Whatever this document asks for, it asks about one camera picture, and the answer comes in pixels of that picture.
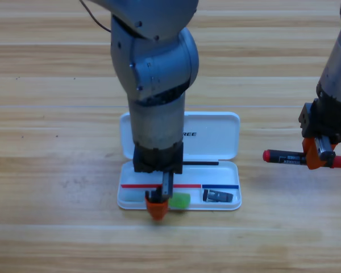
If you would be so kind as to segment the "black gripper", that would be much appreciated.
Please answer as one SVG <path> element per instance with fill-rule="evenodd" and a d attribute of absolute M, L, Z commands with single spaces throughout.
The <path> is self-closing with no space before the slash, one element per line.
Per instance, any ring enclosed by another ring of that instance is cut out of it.
<path fill-rule="evenodd" d="M 173 196 L 174 174 L 182 174 L 184 143 L 177 142 L 166 149 L 147 149 L 135 145 L 133 165 L 135 172 L 163 173 L 162 186 L 145 192 L 146 208 L 155 221 L 161 221 L 168 212 L 168 197 Z"/>
<path fill-rule="evenodd" d="M 312 103 L 305 103 L 299 116 L 303 152 L 308 169 L 331 168 L 335 158 L 333 145 L 341 142 L 341 102 L 318 90 Z"/>

